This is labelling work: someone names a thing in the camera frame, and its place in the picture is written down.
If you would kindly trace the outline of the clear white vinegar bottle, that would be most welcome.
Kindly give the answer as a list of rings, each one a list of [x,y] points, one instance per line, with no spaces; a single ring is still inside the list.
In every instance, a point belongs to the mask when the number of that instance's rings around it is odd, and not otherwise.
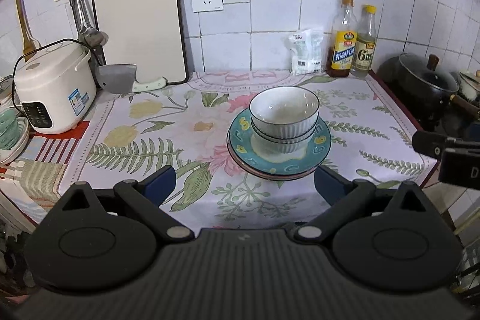
[[[356,47],[351,68],[351,73],[355,77],[365,77],[373,64],[377,44],[376,11],[376,7],[365,5],[357,26]]]

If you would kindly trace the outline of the striped red cloth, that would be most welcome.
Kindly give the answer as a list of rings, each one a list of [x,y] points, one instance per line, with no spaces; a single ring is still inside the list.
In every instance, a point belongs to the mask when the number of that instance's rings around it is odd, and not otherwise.
[[[28,222],[37,225],[60,198],[60,184],[89,122],[44,135],[30,129],[21,153],[1,164],[1,193]]]

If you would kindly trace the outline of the wooden spatula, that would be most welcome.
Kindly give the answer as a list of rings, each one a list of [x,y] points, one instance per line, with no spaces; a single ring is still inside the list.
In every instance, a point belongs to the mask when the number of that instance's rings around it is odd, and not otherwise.
[[[23,40],[24,60],[27,62],[36,54],[37,49],[41,45],[39,41],[32,36],[30,31],[29,21],[24,7],[24,0],[15,0],[15,2],[20,32]]]

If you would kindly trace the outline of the white rice cooker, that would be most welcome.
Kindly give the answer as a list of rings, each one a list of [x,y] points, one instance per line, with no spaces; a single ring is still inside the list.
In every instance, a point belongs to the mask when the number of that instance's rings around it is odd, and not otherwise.
[[[89,49],[63,41],[39,50],[17,69],[16,93],[35,131],[64,133],[84,118],[97,95],[90,59]]]

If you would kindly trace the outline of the stacked green bowls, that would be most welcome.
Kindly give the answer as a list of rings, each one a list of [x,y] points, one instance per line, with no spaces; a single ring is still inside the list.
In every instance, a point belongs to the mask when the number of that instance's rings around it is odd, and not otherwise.
[[[13,162],[29,140],[29,121],[13,108],[1,111],[1,164]]]

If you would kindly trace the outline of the white bowl with dark rim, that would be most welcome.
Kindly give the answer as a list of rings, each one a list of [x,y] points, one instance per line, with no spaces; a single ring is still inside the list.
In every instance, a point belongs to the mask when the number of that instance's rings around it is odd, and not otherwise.
[[[249,105],[253,124],[265,135],[292,139],[307,133],[317,122],[320,100],[312,91],[297,86],[269,88]]]

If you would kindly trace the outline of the pink rabbit lovely bear plate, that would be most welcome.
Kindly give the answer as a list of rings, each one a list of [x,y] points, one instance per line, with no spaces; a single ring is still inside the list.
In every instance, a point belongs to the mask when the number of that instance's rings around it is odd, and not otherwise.
[[[240,149],[240,152],[237,151],[231,142],[227,141],[227,150],[233,161],[247,173],[261,179],[292,181],[312,174],[321,165],[332,168],[334,171],[338,170],[337,166],[328,158],[329,149],[314,154],[313,149],[308,146],[304,157],[300,158],[294,158],[294,155],[302,154],[301,150],[292,154],[282,154],[282,157],[286,157],[284,163],[270,163],[257,155],[250,146],[240,145]]]

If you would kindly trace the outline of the blue fried egg plate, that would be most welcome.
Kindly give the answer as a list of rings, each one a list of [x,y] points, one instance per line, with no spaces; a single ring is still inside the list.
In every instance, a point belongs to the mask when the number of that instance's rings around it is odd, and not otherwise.
[[[226,145],[229,140],[233,148],[239,152],[241,151],[240,145],[250,146],[257,155],[270,163],[284,163],[287,158],[282,157],[282,154],[292,154],[299,150],[302,151],[302,154],[295,154],[294,158],[304,157],[308,146],[313,149],[314,154],[331,148],[332,136],[322,118],[318,118],[312,130],[302,136],[300,141],[286,143],[283,140],[274,142],[262,136],[250,116],[250,111],[247,109],[236,115],[227,132]]]

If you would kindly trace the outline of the floral tablecloth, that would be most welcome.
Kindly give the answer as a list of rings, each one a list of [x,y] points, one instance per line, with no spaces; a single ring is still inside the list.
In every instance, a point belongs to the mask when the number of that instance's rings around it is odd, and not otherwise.
[[[291,85],[318,97],[323,124],[305,148],[277,155],[255,135],[249,104],[260,91]],[[435,163],[413,150],[415,130],[372,78],[194,74],[159,92],[100,97],[59,189],[77,181],[110,188],[170,165],[176,187],[162,208],[181,223],[193,230],[268,227],[326,210],[311,173],[315,163],[380,188],[423,183]]]

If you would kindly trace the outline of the black wok with glass lid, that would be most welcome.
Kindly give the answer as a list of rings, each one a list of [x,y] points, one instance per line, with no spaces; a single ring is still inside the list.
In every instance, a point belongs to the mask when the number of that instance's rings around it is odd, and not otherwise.
[[[439,57],[402,53],[389,58],[377,76],[419,122],[440,119],[453,109],[479,119],[479,108],[460,96],[454,76],[439,69]]]

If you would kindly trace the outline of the yellow label cooking wine bottle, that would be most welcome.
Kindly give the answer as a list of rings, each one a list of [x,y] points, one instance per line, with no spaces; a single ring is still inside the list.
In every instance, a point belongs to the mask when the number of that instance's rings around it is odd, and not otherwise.
[[[342,0],[333,20],[327,57],[327,74],[334,78],[350,73],[357,39],[354,0]]]

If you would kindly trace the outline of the hanging steel ladle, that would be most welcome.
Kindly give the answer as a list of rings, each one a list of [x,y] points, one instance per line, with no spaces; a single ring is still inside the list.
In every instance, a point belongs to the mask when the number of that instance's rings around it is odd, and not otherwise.
[[[86,1],[69,0],[72,7],[72,14],[76,24],[78,40],[86,45],[95,48],[103,46],[107,42],[107,37],[103,32],[96,29],[90,22]]]

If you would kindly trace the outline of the white salt bag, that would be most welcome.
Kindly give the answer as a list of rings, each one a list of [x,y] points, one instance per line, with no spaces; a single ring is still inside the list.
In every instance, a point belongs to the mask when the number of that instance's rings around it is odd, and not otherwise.
[[[304,29],[288,37],[291,72],[295,76],[322,71],[322,42],[324,33],[318,29]]]

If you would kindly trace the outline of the white cutting board black rim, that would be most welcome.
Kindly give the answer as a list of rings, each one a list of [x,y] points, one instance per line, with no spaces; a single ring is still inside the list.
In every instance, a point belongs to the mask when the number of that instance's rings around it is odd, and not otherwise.
[[[106,65],[137,67],[140,83],[164,77],[170,85],[185,83],[182,0],[92,0],[94,20],[106,33]]]

